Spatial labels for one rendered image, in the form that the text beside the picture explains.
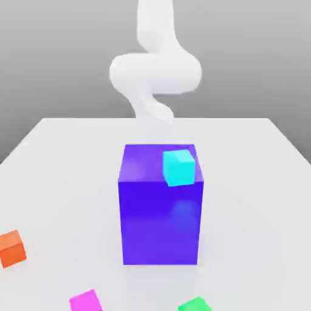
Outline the small green cube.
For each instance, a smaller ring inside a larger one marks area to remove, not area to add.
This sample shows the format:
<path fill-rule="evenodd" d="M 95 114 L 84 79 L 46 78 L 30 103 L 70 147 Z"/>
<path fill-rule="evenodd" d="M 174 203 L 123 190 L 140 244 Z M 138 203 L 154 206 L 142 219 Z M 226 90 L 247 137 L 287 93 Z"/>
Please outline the small green cube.
<path fill-rule="evenodd" d="M 178 306 L 177 311 L 213 311 L 213 310 L 201 296 L 198 296 Z"/>

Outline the large purple box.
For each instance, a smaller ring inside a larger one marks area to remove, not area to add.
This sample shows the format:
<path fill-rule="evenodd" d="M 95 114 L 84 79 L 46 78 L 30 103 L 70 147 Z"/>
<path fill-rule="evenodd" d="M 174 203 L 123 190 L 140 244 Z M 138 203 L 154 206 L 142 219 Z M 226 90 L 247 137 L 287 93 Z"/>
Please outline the large purple box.
<path fill-rule="evenodd" d="M 184 149 L 195 161 L 194 183 L 168 186 L 163 152 Z M 197 264 L 203 186 L 193 144 L 126 145 L 118 177 L 123 263 Z"/>

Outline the small cyan cube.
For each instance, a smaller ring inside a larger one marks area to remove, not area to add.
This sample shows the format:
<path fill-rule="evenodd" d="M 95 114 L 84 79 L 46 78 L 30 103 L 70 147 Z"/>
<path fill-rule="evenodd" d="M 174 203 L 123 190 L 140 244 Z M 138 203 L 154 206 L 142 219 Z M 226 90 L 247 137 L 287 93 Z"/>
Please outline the small cyan cube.
<path fill-rule="evenodd" d="M 192 185 L 196 161 L 187 149 L 163 151 L 163 176 L 170 187 Z"/>

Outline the small orange cube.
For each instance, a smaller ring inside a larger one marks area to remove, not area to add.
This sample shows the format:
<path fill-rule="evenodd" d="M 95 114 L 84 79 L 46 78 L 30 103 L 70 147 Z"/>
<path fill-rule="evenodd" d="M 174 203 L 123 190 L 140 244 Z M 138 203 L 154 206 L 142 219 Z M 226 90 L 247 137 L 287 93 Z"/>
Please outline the small orange cube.
<path fill-rule="evenodd" d="M 3 268 L 26 259 L 26 251 L 18 230 L 0 235 L 0 262 Z"/>

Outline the small magenta cube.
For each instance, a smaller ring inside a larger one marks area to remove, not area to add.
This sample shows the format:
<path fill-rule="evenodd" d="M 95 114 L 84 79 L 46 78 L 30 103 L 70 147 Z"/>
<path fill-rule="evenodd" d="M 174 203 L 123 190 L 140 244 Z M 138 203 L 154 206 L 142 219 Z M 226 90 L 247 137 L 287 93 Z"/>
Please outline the small magenta cube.
<path fill-rule="evenodd" d="M 72 297 L 69 302 L 71 311 L 103 311 L 94 289 Z"/>

